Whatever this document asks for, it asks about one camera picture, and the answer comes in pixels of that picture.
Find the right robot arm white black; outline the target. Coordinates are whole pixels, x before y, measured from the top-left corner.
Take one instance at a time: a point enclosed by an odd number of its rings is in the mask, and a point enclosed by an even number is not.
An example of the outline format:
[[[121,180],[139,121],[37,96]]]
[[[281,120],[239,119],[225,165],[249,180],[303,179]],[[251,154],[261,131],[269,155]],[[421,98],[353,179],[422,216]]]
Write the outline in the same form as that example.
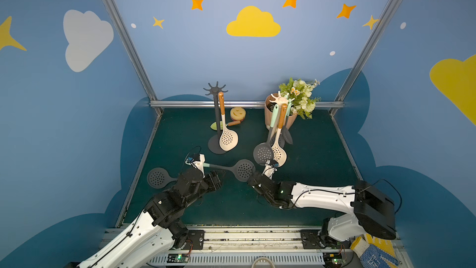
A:
[[[344,242],[369,234],[393,240],[397,237],[394,201],[374,185],[358,180],[343,187],[310,186],[300,182],[275,182],[265,174],[255,173],[248,185],[272,206],[282,210],[321,208],[342,212],[326,218],[319,233],[321,246],[328,241]]]

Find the cream skimmer wooden handle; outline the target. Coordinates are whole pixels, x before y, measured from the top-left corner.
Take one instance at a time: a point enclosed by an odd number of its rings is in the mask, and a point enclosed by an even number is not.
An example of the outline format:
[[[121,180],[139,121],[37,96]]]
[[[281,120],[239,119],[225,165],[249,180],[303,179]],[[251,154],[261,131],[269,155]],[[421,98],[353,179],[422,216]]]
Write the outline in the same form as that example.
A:
[[[277,162],[277,166],[284,165],[287,159],[287,154],[285,150],[279,145],[279,139],[280,139],[283,125],[285,123],[285,115],[286,115],[287,108],[288,108],[287,104],[283,104],[281,107],[278,130],[276,132],[275,142],[272,146],[273,159]]]
[[[226,126],[223,92],[218,93],[218,99],[221,112],[221,120],[223,122],[223,131],[219,139],[219,146],[224,151],[230,151],[237,146],[239,137],[235,131],[229,130]]]

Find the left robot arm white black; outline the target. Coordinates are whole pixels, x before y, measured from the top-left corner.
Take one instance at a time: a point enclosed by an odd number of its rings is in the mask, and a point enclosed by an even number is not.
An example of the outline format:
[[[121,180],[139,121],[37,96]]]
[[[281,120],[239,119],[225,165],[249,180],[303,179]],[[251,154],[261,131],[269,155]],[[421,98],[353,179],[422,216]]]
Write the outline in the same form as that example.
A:
[[[118,236],[76,266],[140,268],[157,253],[183,247],[188,238],[188,228],[181,221],[185,210],[221,186],[216,171],[205,174],[196,167],[188,168],[172,187],[153,196]]]

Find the grey skimmer mint handle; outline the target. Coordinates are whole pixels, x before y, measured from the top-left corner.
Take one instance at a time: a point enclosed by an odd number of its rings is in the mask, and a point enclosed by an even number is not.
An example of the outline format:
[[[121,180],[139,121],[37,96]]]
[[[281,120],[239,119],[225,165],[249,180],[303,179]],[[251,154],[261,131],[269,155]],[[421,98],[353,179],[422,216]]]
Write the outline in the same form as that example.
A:
[[[273,113],[271,116],[268,138],[266,142],[260,143],[254,148],[254,151],[253,151],[254,160],[259,165],[265,165],[267,161],[272,160],[274,157],[274,153],[270,145],[270,139],[272,135],[273,126],[275,124],[276,117],[278,114],[279,114],[279,106],[278,104],[275,104],[273,108]]]
[[[247,182],[255,172],[255,165],[247,159],[239,160],[234,166],[220,166],[209,163],[203,163],[203,166],[211,169],[222,169],[233,173],[240,182]]]
[[[292,108],[292,100],[289,99],[288,100],[288,107],[286,109],[286,115],[285,115],[285,121],[284,121],[284,124],[283,124],[283,128],[281,130],[281,134],[283,135],[283,138],[285,140],[286,143],[292,145],[293,144],[293,139],[292,139],[292,136],[287,128],[287,123],[288,123],[288,118],[289,118],[289,115],[290,115],[290,111],[291,111],[291,108]]]

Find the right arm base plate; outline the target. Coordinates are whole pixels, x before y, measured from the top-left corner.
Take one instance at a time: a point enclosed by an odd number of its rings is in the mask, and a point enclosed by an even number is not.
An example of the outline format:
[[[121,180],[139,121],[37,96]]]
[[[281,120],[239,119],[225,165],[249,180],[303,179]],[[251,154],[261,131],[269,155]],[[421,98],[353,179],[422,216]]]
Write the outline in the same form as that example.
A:
[[[304,249],[331,249],[336,247],[336,241],[322,230],[300,230],[301,243]]]

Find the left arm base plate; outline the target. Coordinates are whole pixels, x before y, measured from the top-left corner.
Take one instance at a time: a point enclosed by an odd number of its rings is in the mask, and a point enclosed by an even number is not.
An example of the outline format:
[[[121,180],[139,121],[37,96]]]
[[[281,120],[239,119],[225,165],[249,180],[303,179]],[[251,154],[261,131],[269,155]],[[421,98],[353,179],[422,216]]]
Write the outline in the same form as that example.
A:
[[[204,230],[189,230],[185,241],[178,246],[181,250],[202,250],[205,240]]]

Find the cream utensil rack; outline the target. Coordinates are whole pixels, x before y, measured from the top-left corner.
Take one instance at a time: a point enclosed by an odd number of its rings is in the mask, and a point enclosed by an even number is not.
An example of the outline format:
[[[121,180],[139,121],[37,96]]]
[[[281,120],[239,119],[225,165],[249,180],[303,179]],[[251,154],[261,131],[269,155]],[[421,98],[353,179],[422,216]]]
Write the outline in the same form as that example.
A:
[[[278,92],[278,93],[275,93],[275,94],[270,94],[269,97],[265,101],[265,125],[266,125],[268,130],[270,128],[271,116],[272,116],[272,113],[273,113],[274,105],[278,104],[278,106],[279,106],[279,114],[277,115],[275,124],[273,126],[270,142],[273,142],[273,138],[275,136],[276,129],[278,128],[278,121],[279,121],[281,106],[285,103],[285,101],[288,104],[289,99],[290,98],[289,98],[288,94],[282,96],[281,93]],[[289,115],[288,123],[287,123],[287,128],[288,129],[293,124],[294,120],[295,120],[295,118],[293,117],[293,115],[291,114],[291,111],[290,111],[290,115]],[[287,143],[285,142],[285,140],[283,138],[283,135],[281,134],[280,139],[279,139],[279,145],[282,148],[284,148],[286,144]]]

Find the grey skimmer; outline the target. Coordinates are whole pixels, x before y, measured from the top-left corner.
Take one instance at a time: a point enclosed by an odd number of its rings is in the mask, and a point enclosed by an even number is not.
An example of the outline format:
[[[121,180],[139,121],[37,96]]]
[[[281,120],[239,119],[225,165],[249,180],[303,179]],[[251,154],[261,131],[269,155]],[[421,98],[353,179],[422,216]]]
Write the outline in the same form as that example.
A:
[[[171,177],[162,167],[156,167],[147,174],[147,182],[154,189],[162,189],[174,181],[177,181],[177,178]]]

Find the dark grey utensil rack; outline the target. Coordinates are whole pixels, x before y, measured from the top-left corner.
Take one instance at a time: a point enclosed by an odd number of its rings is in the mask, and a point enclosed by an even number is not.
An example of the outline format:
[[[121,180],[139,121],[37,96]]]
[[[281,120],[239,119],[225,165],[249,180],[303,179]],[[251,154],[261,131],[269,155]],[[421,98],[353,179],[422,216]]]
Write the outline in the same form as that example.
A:
[[[222,87],[218,86],[218,82],[216,82],[215,86],[212,86],[210,83],[208,83],[209,88],[205,88],[205,91],[208,91],[207,96],[212,95],[213,96],[213,101],[214,101],[214,113],[215,113],[215,124],[216,124],[216,135],[212,136],[209,141],[208,141],[208,148],[209,150],[216,154],[216,155],[222,155],[225,154],[226,151],[224,151],[220,145],[219,145],[219,140],[221,137],[221,128],[220,128],[220,120],[221,120],[221,112],[219,108],[219,99],[218,99],[218,93],[221,92],[225,85]]]

